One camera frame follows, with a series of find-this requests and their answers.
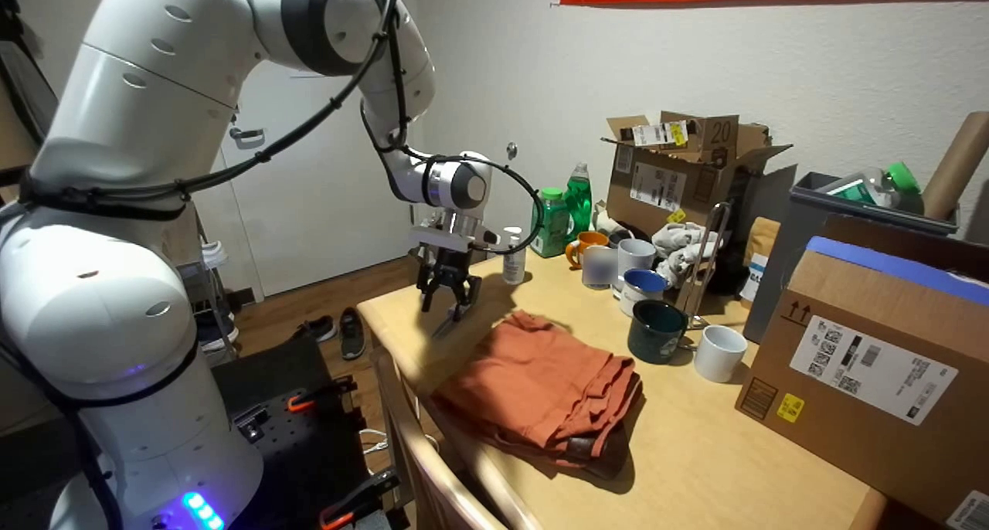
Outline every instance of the dark green mug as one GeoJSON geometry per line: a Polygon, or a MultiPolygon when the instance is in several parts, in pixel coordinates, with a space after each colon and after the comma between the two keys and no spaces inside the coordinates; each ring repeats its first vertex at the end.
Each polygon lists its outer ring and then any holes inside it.
{"type": "Polygon", "coordinates": [[[632,307],[628,350],[649,364],[670,364],[686,331],[686,314],[663,301],[638,301],[632,307]]]}

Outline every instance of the orange towel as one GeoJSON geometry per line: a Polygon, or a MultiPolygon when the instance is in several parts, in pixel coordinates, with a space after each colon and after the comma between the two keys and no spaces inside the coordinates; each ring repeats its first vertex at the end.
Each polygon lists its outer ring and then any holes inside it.
{"type": "Polygon", "coordinates": [[[591,348],[544,318],[516,311],[433,399],[492,445],[579,466],[562,458],[568,439],[593,435],[591,457],[600,456],[641,391],[634,369],[632,358],[591,348]]]}

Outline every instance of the white bottle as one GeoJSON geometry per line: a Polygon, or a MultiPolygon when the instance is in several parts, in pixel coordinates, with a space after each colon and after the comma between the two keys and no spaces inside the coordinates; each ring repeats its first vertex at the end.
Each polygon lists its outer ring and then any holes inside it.
{"type": "MultiPolygon", "coordinates": [[[[508,245],[510,247],[518,246],[522,242],[522,228],[519,227],[505,227],[505,233],[508,234],[508,245]]],[[[505,283],[508,284],[522,284],[525,280],[525,249],[515,252],[515,254],[505,254],[501,256],[501,277],[505,279],[505,283]]]]}

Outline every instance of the green bottle cap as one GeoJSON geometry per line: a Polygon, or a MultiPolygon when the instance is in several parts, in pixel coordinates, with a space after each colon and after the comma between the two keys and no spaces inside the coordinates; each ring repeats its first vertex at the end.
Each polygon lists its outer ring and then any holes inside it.
{"type": "Polygon", "coordinates": [[[542,192],[543,199],[561,199],[562,198],[562,189],[554,189],[554,188],[552,188],[552,186],[548,186],[548,188],[544,188],[540,192],[542,192]]]}
{"type": "Polygon", "coordinates": [[[890,165],[888,172],[889,177],[893,179],[893,185],[896,185],[898,191],[907,193],[921,192],[921,186],[917,184],[917,178],[914,178],[914,174],[911,173],[910,168],[907,168],[902,162],[890,165]]]}

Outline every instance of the wooden table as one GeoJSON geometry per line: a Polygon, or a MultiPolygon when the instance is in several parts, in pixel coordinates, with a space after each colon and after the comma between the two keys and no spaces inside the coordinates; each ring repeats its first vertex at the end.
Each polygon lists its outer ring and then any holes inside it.
{"type": "MultiPolygon", "coordinates": [[[[473,266],[484,279],[479,304],[442,339],[430,336],[452,299],[436,297],[423,314],[418,291],[406,287],[362,302],[358,311],[421,397],[517,308],[553,320],[590,346],[631,356],[630,319],[610,291],[584,287],[563,258],[530,252],[526,269],[526,283],[509,287],[501,259],[473,266]]],[[[708,321],[741,331],[748,311],[738,302],[705,306],[708,321]]],[[[697,342],[699,331],[688,339],[697,342]]],[[[626,418],[631,459],[614,481],[533,467],[456,431],[430,401],[423,404],[515,527],[844,530],[868,487],[734,410],[757,348],[751,344],[744,369],[729,383],[697,375],[687,351],[671,365],[637,361],[645,400],[626,418]]]]}

